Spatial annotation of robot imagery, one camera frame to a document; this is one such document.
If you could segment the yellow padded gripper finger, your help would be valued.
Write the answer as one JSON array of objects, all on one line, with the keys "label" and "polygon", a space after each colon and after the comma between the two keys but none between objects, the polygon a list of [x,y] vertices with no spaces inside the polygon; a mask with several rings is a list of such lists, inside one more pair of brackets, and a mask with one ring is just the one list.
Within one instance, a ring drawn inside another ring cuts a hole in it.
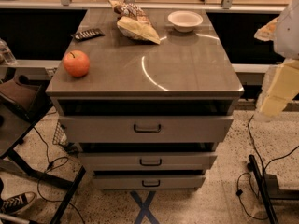
[{"label": "yellow padded gripper finger", "polygon": [[286,59],[271,66],[264,75],[255,119],[270,121],[278,116],[293,98],[299,94],[299,61]]}]

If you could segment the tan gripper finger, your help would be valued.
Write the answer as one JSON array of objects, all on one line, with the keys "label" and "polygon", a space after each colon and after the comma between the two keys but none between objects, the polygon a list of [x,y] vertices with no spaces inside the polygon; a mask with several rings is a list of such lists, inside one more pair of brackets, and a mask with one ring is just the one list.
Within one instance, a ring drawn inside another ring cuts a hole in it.
[{"label": "tan gripper finger", "polygon": [[273,41],[277,22],[278,22],[278,18],[274,18],[273,20],[268,22],[265,26],[258,29],[254,34],[254,37],[261,41]]}]

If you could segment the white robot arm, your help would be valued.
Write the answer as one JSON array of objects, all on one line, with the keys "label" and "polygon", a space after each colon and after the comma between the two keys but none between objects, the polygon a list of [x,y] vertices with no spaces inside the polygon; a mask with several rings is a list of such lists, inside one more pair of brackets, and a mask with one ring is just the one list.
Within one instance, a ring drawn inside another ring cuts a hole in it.
[{"label": "white robot arm", "polygon": [[272,41],[284,62],[270,67],[263,78],[254,118],[270,121],[299,94],[299,0],[292,0],[280,15],[258,29],[254,37]]}]

